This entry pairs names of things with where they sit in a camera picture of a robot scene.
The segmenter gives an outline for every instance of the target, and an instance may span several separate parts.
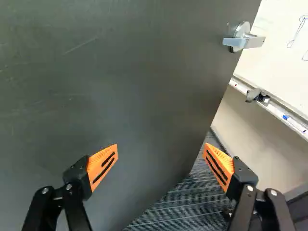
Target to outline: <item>dark gray door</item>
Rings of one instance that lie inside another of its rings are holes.
[[[191,169],[240,52],[227,23],[259,0],[2,0],[1,229],[85,154],[119,160],[86,202],[120,230]],[[60,221],[59,230],[65,222]]]

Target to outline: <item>striped carpet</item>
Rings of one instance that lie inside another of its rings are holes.
[[[210,131],[205,139],[222,151]],[[202,158],[202,146],[187,178],[171,189],[123,231],[222,231],[222,210],[231,203]]]

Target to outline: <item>orange pad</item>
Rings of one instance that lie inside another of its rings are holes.
[[[205,144],[203,158],[223,190],[227,192],[234,173],[233,159],[209,143]]]
[[[118,160],[117,145],[111,145],[89,157],[87,173],[92,192]]]

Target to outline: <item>black slot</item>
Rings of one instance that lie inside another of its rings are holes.
[[[99,178],[102,177],[102,175],[108,170],[108,168],[111,166],[112,162],[115,160],[115,158],[112,158],[109,164],[104,168],[104,170],[94,179],[93,184],[99,180]]]
[[[208,160],[208,158],[206,157],[206,160],[208,162],[208,164],[210,165],[211,169],[215,172],[215,174],[218,176],[218,178],[220,179],[220,181],[224,184],[227,185],[226,182],[223,180],[223,178],[221,177],[220,174],[218,174],[218,172],[216,171],[216,169],[214,169],[214,167],[212,166],[211,162]]]
[[[207,154],[210,156],[210,158],[213,160],[214,164],[216,165],[217,169],[221,172],[222,176],[224,177],[225,180],[228,180],[228,177],[224,173],[224,171],[221,169],[221,167],[218,165],[216,160],[213,158],[212,154],[207,150]]]

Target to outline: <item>whiteboard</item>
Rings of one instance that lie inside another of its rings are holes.
[[[234,75],[308,118],[308,0],[263,0],[251,29],[266,36],[243,50]]]

